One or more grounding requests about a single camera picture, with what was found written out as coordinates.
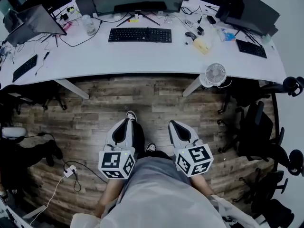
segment black and white square pattern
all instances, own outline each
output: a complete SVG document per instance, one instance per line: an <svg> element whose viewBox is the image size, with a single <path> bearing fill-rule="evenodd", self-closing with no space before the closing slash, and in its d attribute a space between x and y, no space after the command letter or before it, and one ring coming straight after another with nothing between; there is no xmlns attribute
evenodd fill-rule
<svg viewBox="0 0 304 228"><path fill-rule="evenodd" d="M205 172L209 165L210 165L210 162L206 162L206 163L194 166L191 176Z"/></svg>
<svg viewBox="0 0 304 228"><path fill-rule="evenodd" d="M190 164L185 160L184 157L182 157L179 154L179 157L177 159L177 165L186 173L188 174L189 170L190 170Z"/></svg>
<svg viewBox="0 0 304 228"><path fill-rule="evenodd" d="M134 166L134 160L132 159L131 155L129 154L129 157L123 167L123 170L127 174L127 176L130 175L130 172L131 172L133 166Z"/></svg>
<svg viewBox="0 0 304 228"><path fill-rule="evenodd" d="M108 178L124 178L120 171L103 171Z"/></svg>
<svg viewBox="0 0 304 228"><path fill-rule="evenodd" d="M104 153L102 168L119 168L120 152Z"/></svg>
<svg viewBox="0 0 304 228"><path fill-rule="evenodd" d="M189 153L195 163L210 159L210 156L204 146L190 149Z"/></svg>

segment fan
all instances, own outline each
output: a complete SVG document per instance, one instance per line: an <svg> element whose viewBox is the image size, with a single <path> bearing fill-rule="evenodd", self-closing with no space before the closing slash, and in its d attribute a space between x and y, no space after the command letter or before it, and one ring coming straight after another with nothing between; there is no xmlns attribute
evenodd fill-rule
<svg viewBox="0 0 304 228"><path fill-rule="evenodd" d="M220 86L226 80L226 70L219 63L213 63L206 69L206 73L200 74L199 79L204 87Z"/></svg>

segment shoe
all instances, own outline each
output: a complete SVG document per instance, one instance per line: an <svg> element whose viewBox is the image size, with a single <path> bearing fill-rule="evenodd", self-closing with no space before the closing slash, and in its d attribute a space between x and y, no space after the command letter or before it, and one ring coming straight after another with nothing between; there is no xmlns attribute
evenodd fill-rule
<svg viewBox="0 0 304 228"><path fill-rule="evenodd" d="M54 159L51 154L46 156L48 166L54 166Z"/></svg>
<svg viewBox="0 0 304 228"><path fill-rule="evenodd" d="M155 143L153 143L153 142L150 142L149 144L148 144L148 146L147 146L147 148L146 148L146 152L147 151L156 151L156 144Z"/></svg>
<svg viewBox="0 0 304 228"><path fill-rule="evenodd" d="M54 140L50 140L48 141L48 145L51 147L51 154L61 160L63 158L62 151L59 149L56 142Z"/></svg>
<svg viewBox="0 0 304 228"><path fill-rule="evenodd" d="M125 117L129 118L131 121L137 122L137 117L133 111L128 111L127 114L125 115Z"/></svg>

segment fan grille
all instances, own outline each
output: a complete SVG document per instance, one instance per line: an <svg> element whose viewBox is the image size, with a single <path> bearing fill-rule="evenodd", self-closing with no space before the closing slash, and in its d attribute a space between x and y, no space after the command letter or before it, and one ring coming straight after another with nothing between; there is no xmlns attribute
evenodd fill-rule
<svg viewBox="0 0 304 228"><path fill-rule="evenodd" d="M226 79L225 68L219 64L211 64L206 70L206 78L213 84L222 83Z"/></svg>

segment monitor stand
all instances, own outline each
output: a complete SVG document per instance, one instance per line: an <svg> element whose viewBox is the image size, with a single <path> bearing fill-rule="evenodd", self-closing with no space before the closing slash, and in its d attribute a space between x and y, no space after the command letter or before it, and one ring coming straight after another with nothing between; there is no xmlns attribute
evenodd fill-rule
<svg viewBox="0 0 304 228"><path fill-rule="evenodd" d="M142 15L142 16L145 17L146 19L148 19L148 20L152 21L153 23L155 23L155 24L157 24L157 25L160 26L159 23L155 22L153 19L149 18L148 16L144 15L143 13L137 12L137 14L138 14L138 15ZM135 14L131 15L129 18L127 18L126 20L124 20L123 22L121 22L121 23L120 23L119 25L117 25L116 27L122 25L123 23L127 22L129 19L132 19L132 18L134 18L134 17L135 17Z"/></svg>

